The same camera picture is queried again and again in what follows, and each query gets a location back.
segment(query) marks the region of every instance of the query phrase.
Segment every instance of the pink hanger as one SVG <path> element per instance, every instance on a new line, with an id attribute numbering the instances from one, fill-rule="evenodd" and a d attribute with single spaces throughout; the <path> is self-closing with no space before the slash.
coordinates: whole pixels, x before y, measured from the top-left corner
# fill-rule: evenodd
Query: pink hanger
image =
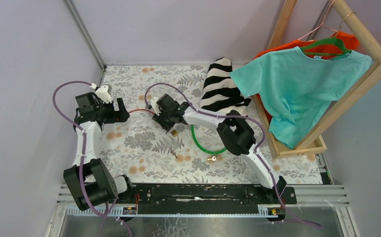
<path id="1" fill-rule="evenodd" d="M 333 5 L 333 3 L 334 3 L 335 1 L 336 1 L 336 0 L 333 0 L 333 2 L 330 4 L 329 8 L 328 8 L 327 11 L 326 11 L 326 14 L 325 14 L 324 17 L 323 17 L 323 21 L 321 21 L 320 25 L 319 25 L 317 28 L 315 28 L 314 30 L 312 30 L 312 31 L 308 32 L 307 34 L 305 34 L 303 37 L 299 38 L 298 40 L 301 40 L 302 38 L 308 36 L 309 34 L 313 33 L 314 31 L 320 29 L 320 27 L 326 28 L 326 29 L 331 30 L 331 31 L 334 31 L 334 32 L 336 32 L 336 33 L 338 32 L 338 31 L 336 31 L 336 30 L 333 30 L 333 29 L 331 29 L 331 28 L 328 28 L 328 27 L 324 26 L 324 22 L 326 21 L 327 16 L 328 16 L 328 14 L 329 14 L 329 12 L 330 12 L 330 8 L 332 8 L 332 5 Z"/>

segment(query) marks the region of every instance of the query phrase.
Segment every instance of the shirt sleeve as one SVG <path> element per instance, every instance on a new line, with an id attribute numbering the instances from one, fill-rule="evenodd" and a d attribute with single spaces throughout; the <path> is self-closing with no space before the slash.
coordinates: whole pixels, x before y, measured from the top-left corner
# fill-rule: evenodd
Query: shirt sleeve
<path id="1" fill-rule="evenodd" d="M 255 59 L 247 65 L 230 73 L 231 79 L 237 85 L 244 97 L 258 94 L 262 83 L 262 67 Z"/>

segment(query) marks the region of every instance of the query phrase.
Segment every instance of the green hanger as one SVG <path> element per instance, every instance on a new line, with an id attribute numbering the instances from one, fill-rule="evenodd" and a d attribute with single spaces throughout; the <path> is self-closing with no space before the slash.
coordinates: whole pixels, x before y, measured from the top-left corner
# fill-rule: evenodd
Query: green hanger
<path id="1" fill-rule="evenodd" d="M 317 46 L 325 45 L 325 44 L 335 45 L 343 53 L 314 53 L 314 52 L 305 52 L 305 50 L 312 49 L 312 48 L 315 48 Z M 301 51 L 304 54 L 314 54 L 314 55 L 322 55 L 322 56 L 340 56 L 340 55 L 344 55 L 346 53 L 351 53 L 352 52 L 352 50 L 349 50 L 349 49 L 347 49 L 345 47 L 343 41 L 341 41 L 340 39 L 338 39 L 336 37 L 330 37 L 330 38 L 321 39 L 321 40 L 319 40 L 319 41 L 317 41 L 315 43 L 312 43 L 312 44 L 310 44 L 308 46 L 301 47 L 300 49 L 301 49 Z"/>

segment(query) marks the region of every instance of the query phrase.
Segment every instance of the reflective metal surface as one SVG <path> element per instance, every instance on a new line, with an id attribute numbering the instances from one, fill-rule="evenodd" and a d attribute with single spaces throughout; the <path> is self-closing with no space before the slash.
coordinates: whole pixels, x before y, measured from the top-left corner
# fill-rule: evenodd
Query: reflective metal surface
<path id="1" fill-rule="evenodd" d="M 290 208 L 300 218 L 320 223 L 323 229 L 299 223 L 271 224 L 263 218 L 156 218 L 136 217 L 127 224 L 133 237 L 338 237 L 343 236 L 336 211 L 331 207 Z M 102 218 L 66 216 L 62 237 L 97 237 Z M 106 220 L 102 237 L 128 237 L 114 217 Z"/>

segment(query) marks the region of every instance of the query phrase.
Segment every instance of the orange t-shirt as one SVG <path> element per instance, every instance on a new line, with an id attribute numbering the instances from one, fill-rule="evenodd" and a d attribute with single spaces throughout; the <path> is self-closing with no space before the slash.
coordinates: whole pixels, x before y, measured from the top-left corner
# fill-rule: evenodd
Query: orange t-shirt
<path id="1" fill-rule="evenodd" d="M 350 35 L 350 34 L 339 31 L 336 35 L 336 38 L 342 40 L 347 49 L 355 50 L 359 46 L 359 41 L 354 35 Z M 271 48 L 271 49 L 262 51 L 262 52 L 258 53 L 258 55 L 256 55 L 256 57 L 254 59 L 264 55 L 265 53 L 269 53 L 272 51 L 279 51 L 279 50 L 284 50 L 284 49 L 289 49 L 289 48 L 295 48 L 296 46 L 305 47 L 305 46 L 308 46 L 314 42 L 317 42 L 317 41 L 316 40 L 311 40 L 311 41 L 295 40 L 295 41 L 292 41 L 290 43 L 286 43 L 284 45 L 278 46 L 276 48 Z M 312 49 L 306 50 L 306 52 L 342 53 L 342 51 L 339 48 L 337 48 L 335 45 L 331 45 L 331 44 L 320 45 L 320 46 L 314 47 Z M 335 56 L 322 56 L 321 58 L 322 59 L 330 59 L 330 58 L 334 58 L 334 57 Z M 267 117 L 267 120 L 269 120 L 269 122 L 272 120 L 272 116 L 267 111 L 266 111 L 266 117 Z"/>

